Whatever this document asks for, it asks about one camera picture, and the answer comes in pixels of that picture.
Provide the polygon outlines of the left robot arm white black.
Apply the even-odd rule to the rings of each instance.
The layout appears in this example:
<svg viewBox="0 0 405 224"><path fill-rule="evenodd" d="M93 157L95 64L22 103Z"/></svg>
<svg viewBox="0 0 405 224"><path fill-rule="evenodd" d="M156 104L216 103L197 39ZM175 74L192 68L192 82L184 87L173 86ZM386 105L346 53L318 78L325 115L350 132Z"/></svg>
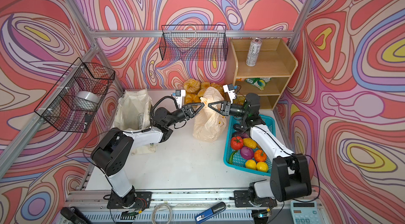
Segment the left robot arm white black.
<svg viewBox="0 0 405 224"><path fill-rule="evenodd" d="M137 131L110 129L91 153L91 160L107 178L112 187L111 196L118 200L121 208L132 208L137 201L136 189L129 181L124 165L135 148L167 141L177 123L194 118L203 108L204 103L189 103L176 110L168 111L164 107L150 110L150 126Z"/></svg>

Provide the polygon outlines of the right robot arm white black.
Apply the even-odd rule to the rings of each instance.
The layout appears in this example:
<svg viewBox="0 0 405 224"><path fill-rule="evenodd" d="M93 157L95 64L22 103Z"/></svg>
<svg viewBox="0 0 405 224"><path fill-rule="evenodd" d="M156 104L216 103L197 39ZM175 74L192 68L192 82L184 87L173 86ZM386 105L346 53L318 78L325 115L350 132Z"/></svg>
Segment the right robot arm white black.
<svg viewBox="0 0 405 224"><path fill-rule="evenodd" d="M259 114L260 97L257 94L247 94L243 105L218 101L209 103L208 107L221 115L239 118L239 129L247 132L271 160L270 179L253 182L249 186L248 196L252 205L261 206L270 198L283 202L312 194L307 158L295 154L271 133Z"/></svg>

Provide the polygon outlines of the white energy drink can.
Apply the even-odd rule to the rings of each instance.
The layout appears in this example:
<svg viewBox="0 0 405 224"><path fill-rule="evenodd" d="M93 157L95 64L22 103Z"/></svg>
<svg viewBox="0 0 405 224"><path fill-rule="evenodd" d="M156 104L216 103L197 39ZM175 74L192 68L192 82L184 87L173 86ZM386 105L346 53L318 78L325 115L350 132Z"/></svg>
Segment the white energy drink can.
<svg viewBox="0 0 405 224"><path fill-rule="evenodd" d="M138 115L138 129L143 129L143 123L144 123L144 114L140 113Z"/></svg>

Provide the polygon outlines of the translucent beige plastic bag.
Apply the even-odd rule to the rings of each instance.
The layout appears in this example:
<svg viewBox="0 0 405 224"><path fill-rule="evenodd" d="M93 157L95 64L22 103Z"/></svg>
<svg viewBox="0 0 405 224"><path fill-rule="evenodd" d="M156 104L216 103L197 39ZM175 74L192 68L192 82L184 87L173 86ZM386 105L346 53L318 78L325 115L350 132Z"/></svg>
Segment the translucent beige plastic bag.
<svg viewBox="0 0 405 224"><path fill-rule="evenodd" d="M222 100L224 98L216 88L209 87L206 89L200 98L201 103L204 103L205 107L194 119L193 137L195 139L212 143L220 137L227 126L227 119L225 116L211 110L208 104Z"/></svg>

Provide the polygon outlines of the white canvas tote bag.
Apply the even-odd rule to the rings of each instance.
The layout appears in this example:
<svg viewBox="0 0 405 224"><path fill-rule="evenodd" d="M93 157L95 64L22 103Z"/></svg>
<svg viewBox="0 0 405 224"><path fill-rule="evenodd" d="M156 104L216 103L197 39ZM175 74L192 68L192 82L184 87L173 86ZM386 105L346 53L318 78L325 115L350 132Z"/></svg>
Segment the white canvas tote bag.
<svg viewBox="0 0 405 224"><path fill-rule="evenodd" d="M150 128L150 109L152 99L147 90L126 91L119 98L118 107L112 124L127 136L134 138L131 155L151 154L156 152L156 143L151 143L146 139L147 134L142 130ZM138 115L144 114L143 129L138 129Z"/></svg>

